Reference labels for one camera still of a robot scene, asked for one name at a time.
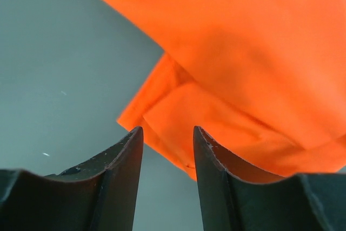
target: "gray table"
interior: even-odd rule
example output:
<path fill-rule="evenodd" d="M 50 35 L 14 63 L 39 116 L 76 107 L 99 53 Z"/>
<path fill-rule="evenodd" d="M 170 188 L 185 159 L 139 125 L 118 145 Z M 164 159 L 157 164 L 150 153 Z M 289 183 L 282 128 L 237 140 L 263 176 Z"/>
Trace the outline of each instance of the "gray table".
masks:
<path fill-rule="evenodd" d="M 161 54 L 100 0 L 0 0 L 0 168 L 59 173 L 116 143 Z M 202 230 L 196 183 L 148 147 L 136 230 Z"/>

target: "orange cloth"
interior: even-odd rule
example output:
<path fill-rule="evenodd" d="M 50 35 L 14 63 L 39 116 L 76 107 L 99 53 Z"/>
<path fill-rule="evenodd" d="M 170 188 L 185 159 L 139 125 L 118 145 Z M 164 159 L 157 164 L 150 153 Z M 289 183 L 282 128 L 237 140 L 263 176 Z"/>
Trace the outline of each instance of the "orange cloth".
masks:
<path fill-rule="evenodd" d="M 346 0 L 104 0 L 165 54 L 118 122 L 196 178 L 193 126 L 272 173 L 346 164 Z"/>

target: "black plastic part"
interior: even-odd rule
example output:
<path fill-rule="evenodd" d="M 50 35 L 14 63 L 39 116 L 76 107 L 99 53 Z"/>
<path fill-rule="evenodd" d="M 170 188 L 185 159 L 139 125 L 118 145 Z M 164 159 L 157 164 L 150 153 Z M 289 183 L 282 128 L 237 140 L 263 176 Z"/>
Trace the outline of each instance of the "black plastic part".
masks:
<path fill-rule="evenodd" d="M 204 231 L 345 231 L 346 175 L 261 170 L 194 130 Z"/>
<path fill-rule="evenodd" d="M 59 175 L 0 170 L 0 230 L 132 230 L 142 153 L 135 128 Z"/>

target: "orange fabric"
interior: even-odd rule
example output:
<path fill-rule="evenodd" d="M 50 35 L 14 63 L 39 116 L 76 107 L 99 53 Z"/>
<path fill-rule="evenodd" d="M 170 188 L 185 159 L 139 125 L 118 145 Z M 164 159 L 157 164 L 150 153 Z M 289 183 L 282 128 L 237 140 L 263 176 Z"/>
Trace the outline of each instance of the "orange fabric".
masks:
<path fill-rule="evenodd" d="M 272 173 L 346 164 L 346 0 L 104 0 L 165 54 L 118 119 L 193 179 L 192 129 Z"/>

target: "wrinkle in cloth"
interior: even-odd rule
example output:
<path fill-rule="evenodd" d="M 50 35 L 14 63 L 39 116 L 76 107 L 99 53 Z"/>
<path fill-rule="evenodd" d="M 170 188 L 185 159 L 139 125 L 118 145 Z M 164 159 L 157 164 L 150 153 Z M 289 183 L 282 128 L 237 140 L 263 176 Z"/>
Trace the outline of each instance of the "wrinkle in cloth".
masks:
<path fill-rule="evenodd" d="M 269 172 L 346 164 L 346 0 L 103 0 L 165 51 L 119 117 L 196 179 L 192 132 Z"/>

